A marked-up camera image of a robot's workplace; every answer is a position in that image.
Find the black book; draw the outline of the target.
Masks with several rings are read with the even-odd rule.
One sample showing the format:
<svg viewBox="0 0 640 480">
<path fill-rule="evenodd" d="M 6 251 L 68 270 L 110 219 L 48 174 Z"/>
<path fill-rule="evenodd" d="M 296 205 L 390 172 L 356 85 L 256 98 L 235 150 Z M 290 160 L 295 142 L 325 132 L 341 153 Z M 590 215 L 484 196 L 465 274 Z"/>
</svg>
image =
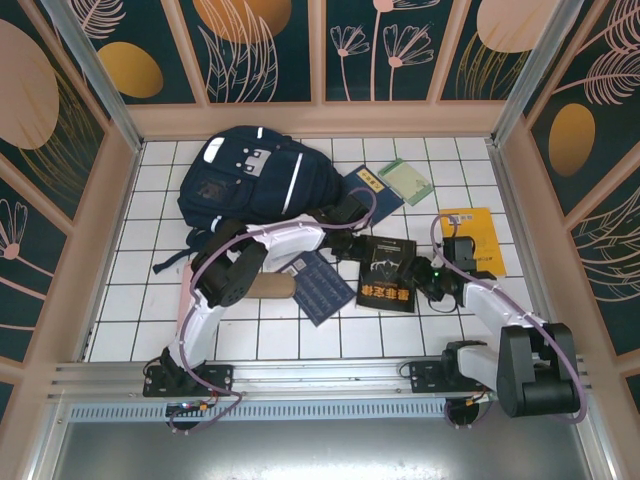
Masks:
<svg viewBox="0 0 640 480">
<path fill-rule="evenodd" d="M 359 261 L 356 305 L 413 314 L 416 290 L 407 269 L 415 256 L 416 244 L 412 240 L 366 235 Z"/>
</svg>

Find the blue patterned book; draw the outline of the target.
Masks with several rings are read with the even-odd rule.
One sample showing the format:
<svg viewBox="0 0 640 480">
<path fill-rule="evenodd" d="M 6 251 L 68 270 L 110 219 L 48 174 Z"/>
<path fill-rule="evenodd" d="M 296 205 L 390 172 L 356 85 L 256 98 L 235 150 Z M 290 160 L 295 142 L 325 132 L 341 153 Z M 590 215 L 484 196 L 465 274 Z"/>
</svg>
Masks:
<svg viewBox="0 0 640 480">
<path fill-rule="evenodd" d="M 319 327 L 355 297 L 354 290 L 317 251 L 301 253 L 279 269 L 278 273 L 288 274 L 294 279 L 293 298 L 315 327 Z"/>
</svg>

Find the blue book with yellow label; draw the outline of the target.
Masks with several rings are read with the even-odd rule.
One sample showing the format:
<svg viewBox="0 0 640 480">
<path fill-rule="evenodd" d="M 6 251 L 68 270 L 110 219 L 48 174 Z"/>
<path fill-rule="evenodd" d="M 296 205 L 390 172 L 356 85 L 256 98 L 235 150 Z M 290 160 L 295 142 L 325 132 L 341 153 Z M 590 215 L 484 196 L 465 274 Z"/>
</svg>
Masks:
<svg viewBox="0 0 640 480">
<path fill-rule="evenodd" d="M 346 174 L 343 177 L 343 185 L 346 194 L 358 189 L 354 197 L 365 211 L 370 209 L 372 197 L 364 191 L 364 188 L 376 197 L 376 208 L 369 223 L 371 227 L 386 219 L 404 204 L 404 201 L 390 187 L 364 165 Z"/>
</svg>

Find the brown pencil case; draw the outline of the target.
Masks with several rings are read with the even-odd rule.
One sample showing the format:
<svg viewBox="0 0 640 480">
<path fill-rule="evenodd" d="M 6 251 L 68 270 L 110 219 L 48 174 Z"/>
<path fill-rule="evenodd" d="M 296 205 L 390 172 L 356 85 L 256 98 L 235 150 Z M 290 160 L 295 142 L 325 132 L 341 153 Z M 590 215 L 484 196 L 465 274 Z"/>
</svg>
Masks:
<svg viewBox="0 0 640 480">
<path fill-rule="evenodd" d="M 295 279 L 287 273 L 258 273 L 246 293 L 249 299 L 286 299 L 296 291 Z"/>
</svg>

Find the green notepad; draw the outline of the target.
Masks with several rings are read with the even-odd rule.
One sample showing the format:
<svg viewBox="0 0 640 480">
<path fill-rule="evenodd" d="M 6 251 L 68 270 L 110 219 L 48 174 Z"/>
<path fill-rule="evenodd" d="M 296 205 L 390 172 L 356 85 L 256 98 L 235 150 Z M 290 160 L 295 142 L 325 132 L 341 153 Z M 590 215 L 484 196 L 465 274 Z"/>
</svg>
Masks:
<svg viewBox="0 0 640 480">
<path fill-rule="evenodd" d="M 434 191 L 431 182 L 401 158 L 384 166 L 378 171 L 378 176 L 410 206 L 415 206 Z"/>
</svg>

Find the navy blue backpack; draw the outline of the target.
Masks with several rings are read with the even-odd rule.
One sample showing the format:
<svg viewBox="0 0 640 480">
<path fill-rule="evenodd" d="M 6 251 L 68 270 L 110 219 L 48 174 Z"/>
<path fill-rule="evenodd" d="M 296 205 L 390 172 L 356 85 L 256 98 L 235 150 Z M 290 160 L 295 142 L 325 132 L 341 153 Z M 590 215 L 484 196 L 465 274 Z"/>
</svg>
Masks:
<svg viewBox="0 0 640 480">
<path fill-rule="evenodd" d="M 263 225 L 338 206 L 349 194 L 324 153 L 263 126 L 214 134 L 183 178 L 178 208 L 191 231 L 187 248 L 154 273 L 204 246 L 226 220 Z"/>
</svg>

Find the dark panel with pink flowers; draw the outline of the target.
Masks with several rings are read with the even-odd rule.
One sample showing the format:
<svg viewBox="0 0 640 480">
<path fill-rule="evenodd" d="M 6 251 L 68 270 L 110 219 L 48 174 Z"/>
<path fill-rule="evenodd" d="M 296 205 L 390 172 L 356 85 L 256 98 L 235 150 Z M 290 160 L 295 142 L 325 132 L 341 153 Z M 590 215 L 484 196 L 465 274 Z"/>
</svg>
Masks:
<svg viewBox="0 0 640 480">
<path fill-rule="evenodd" d="M 327 0 L 325 99 L 422 101 L 453 0 Z"/>
</svg>

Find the dark panel with pink leaves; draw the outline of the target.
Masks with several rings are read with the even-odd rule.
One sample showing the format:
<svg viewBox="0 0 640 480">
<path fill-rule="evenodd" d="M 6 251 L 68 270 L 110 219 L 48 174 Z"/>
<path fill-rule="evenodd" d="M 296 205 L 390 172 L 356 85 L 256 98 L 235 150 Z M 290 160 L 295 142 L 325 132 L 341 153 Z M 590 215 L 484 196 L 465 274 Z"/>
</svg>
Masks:
<svg viewBox="0 0 640 480">
<path fill-rule="evenodd" d="M 640 154 L 605 175 L 567 221 L 614 355 L 640 352 Z"/>
</svg>

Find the dark panel with feather leaf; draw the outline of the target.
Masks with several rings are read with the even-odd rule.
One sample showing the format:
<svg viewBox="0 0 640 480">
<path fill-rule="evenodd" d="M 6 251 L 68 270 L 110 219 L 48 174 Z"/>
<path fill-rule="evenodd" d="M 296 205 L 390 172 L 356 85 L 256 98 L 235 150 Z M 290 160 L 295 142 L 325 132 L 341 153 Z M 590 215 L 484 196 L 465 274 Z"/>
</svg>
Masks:
<svg viewBox="0 0 640 480">
<path fill-rule="evenodd" d="M 532 125 L 568 214 L 640 142 L 640 0 L 607 0 Z"/>
</svg>

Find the dark panel with orange circle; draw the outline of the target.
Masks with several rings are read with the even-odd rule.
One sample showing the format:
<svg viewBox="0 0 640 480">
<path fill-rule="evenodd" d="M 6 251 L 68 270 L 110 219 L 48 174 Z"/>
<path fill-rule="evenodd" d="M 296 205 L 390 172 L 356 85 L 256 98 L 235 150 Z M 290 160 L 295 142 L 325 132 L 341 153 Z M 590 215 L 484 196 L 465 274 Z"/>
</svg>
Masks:
<svg viewBox="0 0 640 480">
<path fill-rule="evenodd" d="M 179 0 L 212 104 L 308 103 L 308 0 Z"/>
</svg>

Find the dark panel with pink circle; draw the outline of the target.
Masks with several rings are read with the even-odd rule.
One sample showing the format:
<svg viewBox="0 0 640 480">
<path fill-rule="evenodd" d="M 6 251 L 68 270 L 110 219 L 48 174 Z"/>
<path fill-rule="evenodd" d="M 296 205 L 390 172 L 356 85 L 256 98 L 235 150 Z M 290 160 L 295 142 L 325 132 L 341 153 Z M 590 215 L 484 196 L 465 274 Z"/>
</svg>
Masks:
<svg viewBox="0 0 640 480">
<path fill-rule="evenodd" d="M 441 99 L 507 99 L 555 7 L 556 0 L 471 0 Z"/>
</svg>

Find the dark panel with single flower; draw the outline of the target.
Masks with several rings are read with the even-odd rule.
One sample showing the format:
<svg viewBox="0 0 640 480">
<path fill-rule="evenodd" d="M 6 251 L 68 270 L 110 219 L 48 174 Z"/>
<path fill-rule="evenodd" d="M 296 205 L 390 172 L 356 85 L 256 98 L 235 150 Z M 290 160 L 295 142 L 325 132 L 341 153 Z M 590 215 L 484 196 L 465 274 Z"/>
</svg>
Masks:
<svg viewBox="0 0 640 480">
<path fill-rule="evenodd" d="M 27 361 L 71 220 L 0 154 L 0 360 Z"/>
</svg>

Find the dark panel with pink oval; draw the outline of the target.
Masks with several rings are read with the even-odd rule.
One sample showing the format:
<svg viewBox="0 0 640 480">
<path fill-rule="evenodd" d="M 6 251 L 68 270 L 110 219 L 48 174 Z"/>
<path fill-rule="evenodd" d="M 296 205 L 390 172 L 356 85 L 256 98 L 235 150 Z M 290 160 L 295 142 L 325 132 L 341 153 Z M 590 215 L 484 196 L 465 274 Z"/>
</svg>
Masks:
<svg viewBox="0 0 640 480">
<path fill-rule="evenodd" d="M 0 171 L 76 220 L 107 137 L 19 0 L 0 0 Z"/>
</svg>

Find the aluminium side rail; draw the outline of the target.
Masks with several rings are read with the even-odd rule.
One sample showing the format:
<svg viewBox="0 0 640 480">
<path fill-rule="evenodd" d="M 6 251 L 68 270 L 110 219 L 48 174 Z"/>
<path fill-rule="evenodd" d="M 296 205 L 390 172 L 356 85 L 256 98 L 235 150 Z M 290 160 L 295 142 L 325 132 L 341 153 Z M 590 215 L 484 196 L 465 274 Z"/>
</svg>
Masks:
<svg viewBox="0 0 640 480">
<path fill-rule="evenodd" d="M 508 171 L 501 150 L 489 144 L 487 146 L 490 161 L 496 175 L 498 189 L 505 207 L 507 220 L 515 241 L 515 246 L 524 278 L 535 313 L 548 321 L 555 321 L 555 312 L 549 304 L 548 292 L 541 276 L 540 265 L 531 243 L 530 232 L 519 202 L 516 186 Z"/>
</svg>

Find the aluminium frame post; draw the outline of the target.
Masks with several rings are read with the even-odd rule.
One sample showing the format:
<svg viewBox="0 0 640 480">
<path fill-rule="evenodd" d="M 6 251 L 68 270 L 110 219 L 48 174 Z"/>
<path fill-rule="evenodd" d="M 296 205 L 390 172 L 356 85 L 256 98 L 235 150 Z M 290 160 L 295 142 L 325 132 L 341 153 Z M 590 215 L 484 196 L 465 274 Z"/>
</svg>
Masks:
<svg viewBox="0 0 640 480">
<path fill-rule="evenodd" d="M 559 0 L 496 121 L 490 134 L 490 147 L 499 149 L 508 139 L 579 16 L 583 3 L 584 0 Z"/>
<path fill-rule="evenodd" d="M 77 22 L 72 8 L 66 0 L 41 0 L 41 3 L 53 24 L 59 29 L 62 39 L 68 45 L 73 57 L 83 68 L 89 82 L 95 88 L 98 97 L 122 133 L 127 145 L 134 153 L 138 154 L 142 145 L 142 137 L 96 50 Z"/>
</svg>

